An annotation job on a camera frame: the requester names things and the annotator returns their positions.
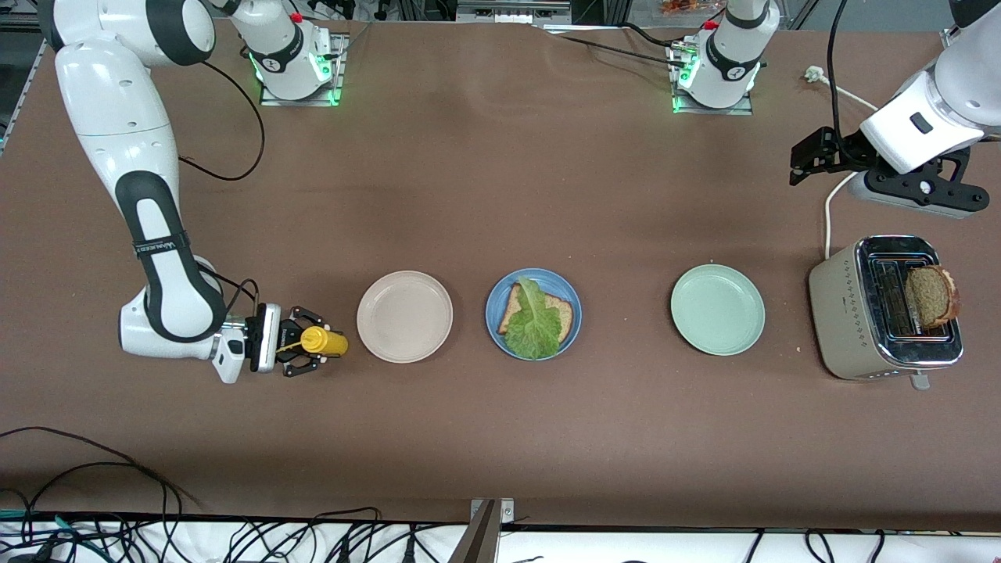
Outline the yellow mustard squeeze bottle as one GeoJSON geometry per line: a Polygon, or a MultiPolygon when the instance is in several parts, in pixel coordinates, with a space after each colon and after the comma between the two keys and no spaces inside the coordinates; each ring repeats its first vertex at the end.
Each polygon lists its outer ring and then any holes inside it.
{"type": "Polygon", "coordinates": [[[339,332],[330,331],[320,325],[311,325],[301,332],[300,337],[288,345],[278,348],[276,353],[285,353],[286,350],[296,350],[297,353],[305,355],[318,355],[319,357],[340,357],[348,350],[346,336],[339,332]]]}

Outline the brown bread slice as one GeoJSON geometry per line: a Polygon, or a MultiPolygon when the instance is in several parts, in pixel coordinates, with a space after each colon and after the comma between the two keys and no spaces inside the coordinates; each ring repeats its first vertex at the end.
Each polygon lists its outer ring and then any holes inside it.
{"type": "MultiPolygon", "coordinates": [[[[507,335],[508,325],[511,319],[521,310],[521,303],[518,300],[519,295],[521,295],[522,286],[520,284],[513,284],[511,286],[510,296],[508,297],[507,306],[504,310],[504,316],[500,318],[500,324],[497,328],[498,335],[507,335]]],[[[560,314],[561,329],[560,334],[558,334],[558,345],[561,345],[569,337],[569,332],[573,325],[573,309],[572,304],[568,300],[558,298],[557,296],[551,295],[550,293],[544,293],[546,296],[546,306],[551,309],[556,309],[560,314]]]]}
{"type": "Polygon", "coordinates": [[[910,270],[905,284],[909,307],[922,329],[931,329],[956,320],[960,314],[960,295],[954,278],[941,266],[923,266],[910,270]]]}

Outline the green lettuce leaf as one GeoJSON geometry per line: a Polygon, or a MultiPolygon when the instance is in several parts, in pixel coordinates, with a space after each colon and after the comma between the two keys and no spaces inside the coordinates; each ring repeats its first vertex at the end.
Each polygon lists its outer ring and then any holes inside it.
{"type": "Polygon", "coordinates": [[[527,360],[553,357],[560,349],[560,310],[549,307],[546,293],[527,277],[519,277],[519,310],[508,321],[504,341],[515,356],[527,360]]]}

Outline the beige plate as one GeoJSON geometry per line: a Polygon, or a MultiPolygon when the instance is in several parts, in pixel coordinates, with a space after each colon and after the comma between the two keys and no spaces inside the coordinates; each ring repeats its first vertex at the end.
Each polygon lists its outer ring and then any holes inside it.
{"type": "Polygon", "coordinates": [[[355,321],[373,356],[394,364],[415,363],[447,341],[453,328],[453,300],[432,275],[390,272],[366,289],[355,321]]]}

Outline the pale green plate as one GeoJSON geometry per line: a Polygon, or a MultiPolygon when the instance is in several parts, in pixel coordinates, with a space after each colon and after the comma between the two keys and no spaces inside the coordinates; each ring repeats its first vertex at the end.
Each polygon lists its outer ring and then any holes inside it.
{"type": "Polygon", "coordinates": [[[752,348],[764,332],[764,299],[750,278],[722,264],[682,274],[669,298],[673,324],[695,349],[728,357],[752,348]]]}

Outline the blue plate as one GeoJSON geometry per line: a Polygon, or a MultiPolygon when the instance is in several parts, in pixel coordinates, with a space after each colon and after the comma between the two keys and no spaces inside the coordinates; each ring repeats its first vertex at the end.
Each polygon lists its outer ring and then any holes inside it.
{"type": "MultiPolygon", "coordinates": [[[[552,270],[546,270],[546,268],[540,267],[528,267],[522,268],[521,270],[512,271],[510,274],[505,275],[497,282],[497,284],[491,289],[489,296],[486,298],[485,305],[485,322],[487,328],[487,334],[493,340],[494,345],[497,345],[504,353],[510,357],[515,357],[518,360],[530,361],[527,359],[522,359],[522,357],[515,356],[507,345],[505,345],[504,335],[497,334],[497,328],[500,324],[500,318],[504,316],[504,310],[507,306],[508,297],[510,296],[511,286],[518,282],[519,277],[527,277],[536,282],[540,288],[545,293],[550,293],[551,295],[557,296],[558,298],[568,300],[572,304],[573,309],[573,325],[569,332],[569,337],[560,345],[560,349],[553,356],[557,357],[564,353],[575,339],[578,338],[580,328],[583,325],[583,307],[580,302],[578,292],[573,288],[571,282],[562,277],[558,272],[552,270]]],[[[550,360],[553,357],[544,357],[539,359],[539,361],[550,360]]]]}

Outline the beige and chrome toaster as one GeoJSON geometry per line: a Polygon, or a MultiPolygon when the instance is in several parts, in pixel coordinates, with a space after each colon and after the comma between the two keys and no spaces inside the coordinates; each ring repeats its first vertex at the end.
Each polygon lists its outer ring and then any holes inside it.
{"type": "Polygon", "coordinates": [[[956,318],[922,329],[908,306],[905,284],[916,267],[940,266],[915,235],[872,235],[831,254],[809,275],[816,342],[823,364],[841,380],[911,378],[928,389],[929,371],[950,368],[964,355],[956,318]]]}

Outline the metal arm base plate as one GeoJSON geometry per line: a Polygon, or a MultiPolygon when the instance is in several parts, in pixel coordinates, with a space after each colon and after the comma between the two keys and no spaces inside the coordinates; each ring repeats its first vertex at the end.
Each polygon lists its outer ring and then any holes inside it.
{"type": "Polygon", "coordinates": [[[350,35],[318,28],[311,41],[310,47],[304,47],[300,56],[289,62],[284,74],[255,69],[262,106],[339,106],[350,35]]]}
{"type": "Polygon", "coordinates": [[[716,67],[701,44],[673,43],[665,49],[676,66],[669,72],[673,89],[673,111],[700,114],[750,115],[750,91],[761,61],[716,67]]]}

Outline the metal mount bracket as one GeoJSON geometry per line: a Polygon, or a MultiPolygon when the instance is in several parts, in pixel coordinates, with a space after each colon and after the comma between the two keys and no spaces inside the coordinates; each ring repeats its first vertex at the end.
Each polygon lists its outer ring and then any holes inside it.
{"type": "Polygon", "coordinates": [[[514,520],[514,499],[473,499],[471,521],[462,533],[448,563],[497,563],[500,527],[514,520]]]}

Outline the grey metal background frame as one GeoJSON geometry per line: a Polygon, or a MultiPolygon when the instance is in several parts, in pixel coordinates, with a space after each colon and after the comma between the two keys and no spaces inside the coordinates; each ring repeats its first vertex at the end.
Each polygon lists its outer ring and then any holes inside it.
{"type": "Polygon", "coordinates": [[[458,23],[571,25],[571,0],[455,0],[458,23]]]}

